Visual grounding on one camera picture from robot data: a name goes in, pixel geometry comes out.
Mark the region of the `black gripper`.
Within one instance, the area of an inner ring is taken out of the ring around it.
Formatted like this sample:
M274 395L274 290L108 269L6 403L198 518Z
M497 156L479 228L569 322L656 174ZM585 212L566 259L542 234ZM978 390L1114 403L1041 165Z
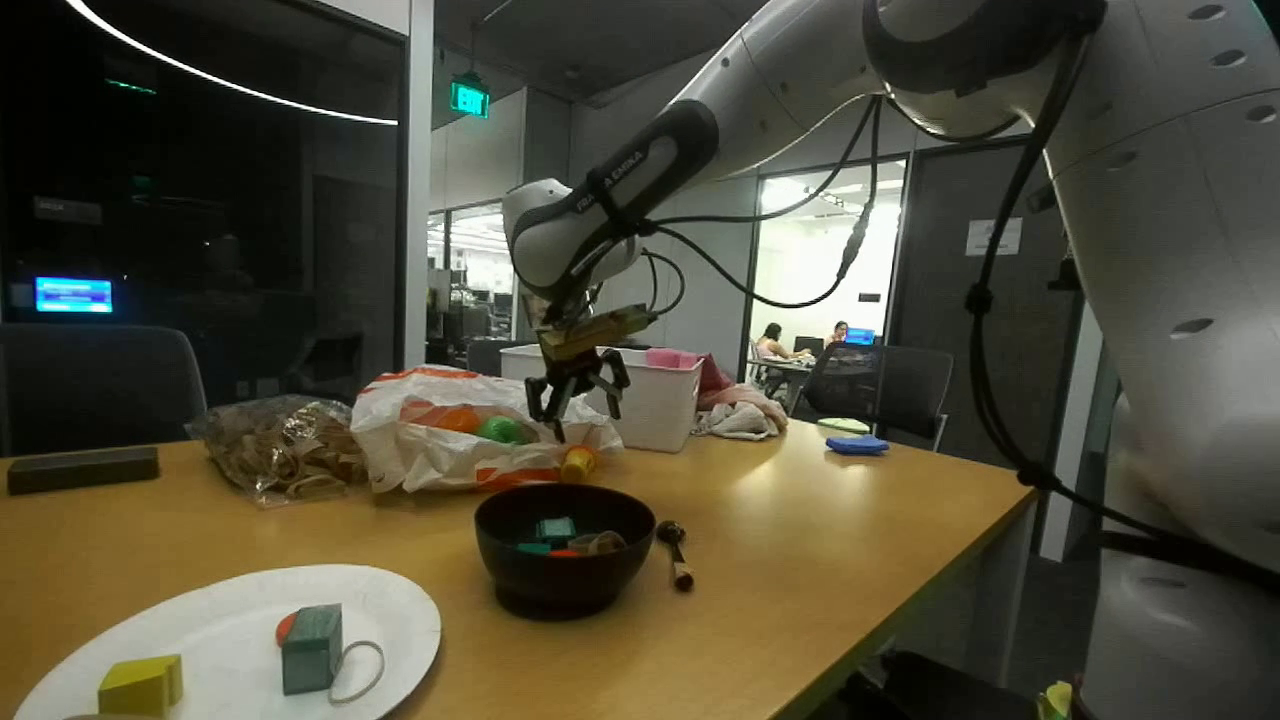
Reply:
M656 311L649 303L624 303L604 316L542 324L536 342L544 371L525 386L527 415L552 436L566 436L560 395L604 390L608 415L621 422L621 403L631 379L617 343L649 329L653 322Z

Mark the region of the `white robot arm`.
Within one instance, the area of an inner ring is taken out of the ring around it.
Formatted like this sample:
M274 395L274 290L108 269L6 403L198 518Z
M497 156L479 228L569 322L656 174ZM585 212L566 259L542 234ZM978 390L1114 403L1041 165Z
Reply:
M1280 556L1277 0L770 0L585 182L507 198L550 390L571 395L640 316L592 309L661 205L749 174L854 106L937 145L1016 133L1052 182L1137 422L1132 523Z

